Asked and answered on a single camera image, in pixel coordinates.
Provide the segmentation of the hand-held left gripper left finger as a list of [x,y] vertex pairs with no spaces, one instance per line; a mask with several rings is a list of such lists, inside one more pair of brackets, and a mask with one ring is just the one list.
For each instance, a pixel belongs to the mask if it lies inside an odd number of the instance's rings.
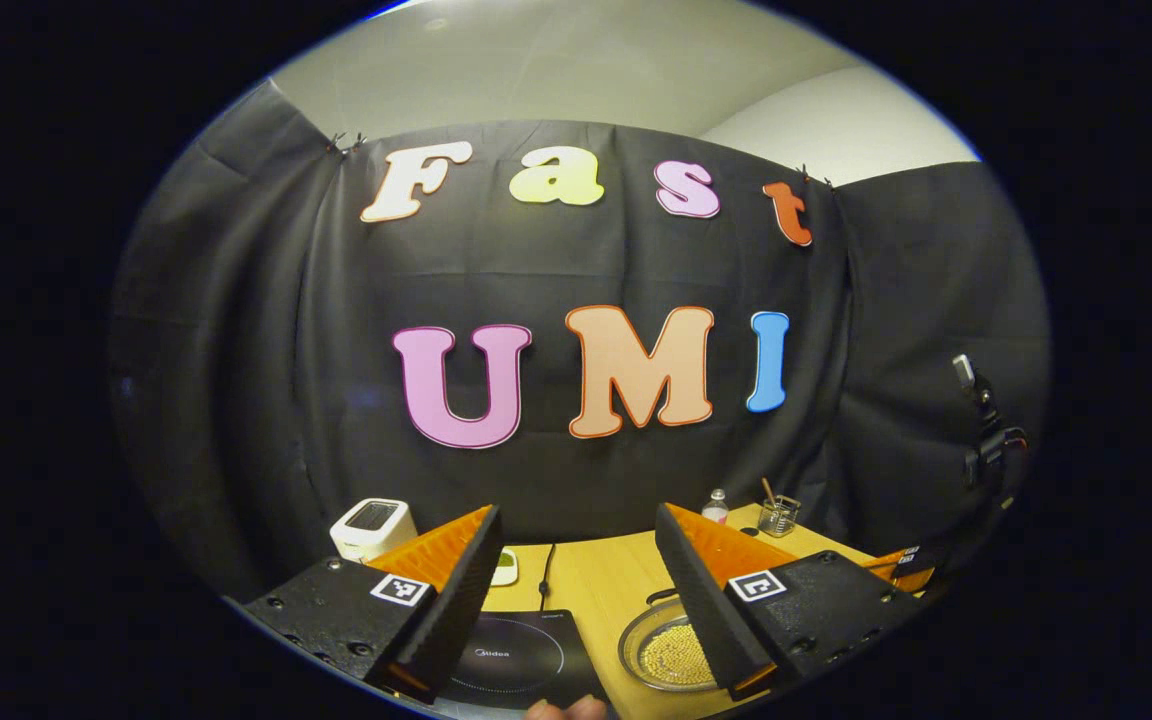
[[241,611],[358,682],[434,702],[492,584],[505,544],[499,511],[468,511],[371,561],[323,559]]

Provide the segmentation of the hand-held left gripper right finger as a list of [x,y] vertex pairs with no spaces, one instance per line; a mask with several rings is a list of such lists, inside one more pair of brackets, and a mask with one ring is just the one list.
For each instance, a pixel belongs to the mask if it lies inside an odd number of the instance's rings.
[[828,673],[924,606],[836,551],[795,558],[672,503],[655,511],[655,546],[733,702]]

